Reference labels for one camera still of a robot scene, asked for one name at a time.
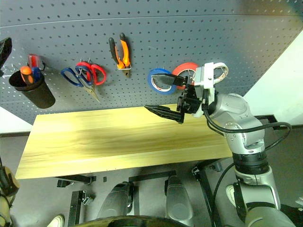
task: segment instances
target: white sneaker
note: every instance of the white sneaker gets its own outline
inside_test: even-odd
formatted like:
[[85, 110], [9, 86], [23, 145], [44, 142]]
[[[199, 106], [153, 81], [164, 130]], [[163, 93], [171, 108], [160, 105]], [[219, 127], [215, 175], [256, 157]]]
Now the white sneaker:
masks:
[[235, 190], [233, 188], [233, 185], [230, 184], [230, 185], [226, 186], [225, 191], [226, 191], [226, 195], [227, 195], [227, 198], [229, 199], [229, 201], [234, 205], [234, 207], [236, 207], [235, 196], [233, 194]]
[[47, 227], [63, 227], [64, 217], [62, 215], [57, 215]]

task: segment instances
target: red tape roll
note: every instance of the red tape roll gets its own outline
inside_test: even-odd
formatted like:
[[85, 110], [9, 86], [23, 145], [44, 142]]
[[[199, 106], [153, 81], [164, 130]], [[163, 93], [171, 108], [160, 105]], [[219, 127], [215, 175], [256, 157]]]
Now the red tape roll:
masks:
[[[193, 72], [196, 72], [196, 68], [198, 67], [198, 65], [196, 63], [193, 63], [193, 62], [186, 62], [186, 63], [183, 63], [179, 66], [177, 66], [173, 71], [172, 71], [172, 74], [174, 75], [179, 75], [181, 74], [182, 72], [184, 71], [187, 71], [187, 70], [191, 70]], [[177, 86], [177, 89], [181, 89], [181, 90], [184, 90], [185, 89], [185, 86]]]

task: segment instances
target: table top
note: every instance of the table top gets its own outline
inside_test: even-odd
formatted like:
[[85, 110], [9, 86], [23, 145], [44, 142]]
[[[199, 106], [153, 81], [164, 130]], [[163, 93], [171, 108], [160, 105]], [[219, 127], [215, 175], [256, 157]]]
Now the table top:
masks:
[[[176, 109], [176, 105], [166, 105]], [[183, 124], [144, 107], [38, 115], [16, 178], [39, 178], [230, 157], [204, 117]]]

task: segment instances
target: gray pegboard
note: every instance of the gray pegboard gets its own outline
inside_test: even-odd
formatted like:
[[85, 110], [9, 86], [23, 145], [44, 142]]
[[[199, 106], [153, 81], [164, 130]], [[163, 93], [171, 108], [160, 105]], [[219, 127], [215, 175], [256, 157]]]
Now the gray pegboard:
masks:
[[[153, 68], [173, 70], [187, 61], [226, 63], [230, 73], [217, 90], [244, 95], [303, 26], [302, 1], [6, 0], [1, 4], [1, 38], [12, 37], [14, 48], [7, 65], [24, 65], [30, 52], [41, 55], [48, 66], [46, 82], [56, 98], [51, 108], [38, 109], [10, 87], [8, 77], [1, 78], [1, 106], [29, 123], [37, 114], [175, 103], [180, 91], [157, 94], [147, 84], [147, 73]], [[120, 32], [130, 41], [130, 79], [116, 69], [109, 52], [108, 38], [121, 46]], [[59, 74], [88, 57], [107, 71], [106, 82], [97, 87], [100, 104]]]

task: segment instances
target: pen holder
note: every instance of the pen holder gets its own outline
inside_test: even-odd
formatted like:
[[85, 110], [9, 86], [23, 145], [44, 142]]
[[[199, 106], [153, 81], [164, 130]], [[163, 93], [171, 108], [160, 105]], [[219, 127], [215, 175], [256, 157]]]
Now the pen holder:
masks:
[[46, 85], [44, 75], [31, 85], [26, 85], [21, 77], [20, 71], [17, 71], [9, 78], [9, 83], [17, 90], [23, 93], [38, 108], [46, 109], [54, 105], [56, 99]]

